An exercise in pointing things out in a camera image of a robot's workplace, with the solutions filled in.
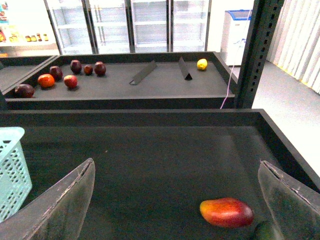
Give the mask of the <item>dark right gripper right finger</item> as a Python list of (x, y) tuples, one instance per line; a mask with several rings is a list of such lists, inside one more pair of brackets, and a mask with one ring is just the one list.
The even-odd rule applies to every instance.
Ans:
[(268, 161), (261, 161), (258, 182), (274, 224), (285, 240), (320, 238), (320, 194)]

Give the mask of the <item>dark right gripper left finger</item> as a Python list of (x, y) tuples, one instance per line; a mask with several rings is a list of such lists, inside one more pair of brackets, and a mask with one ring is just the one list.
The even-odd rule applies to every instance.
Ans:
[(95, 184), (89, 158), (0, 224), (2, 240), (77, 240)]

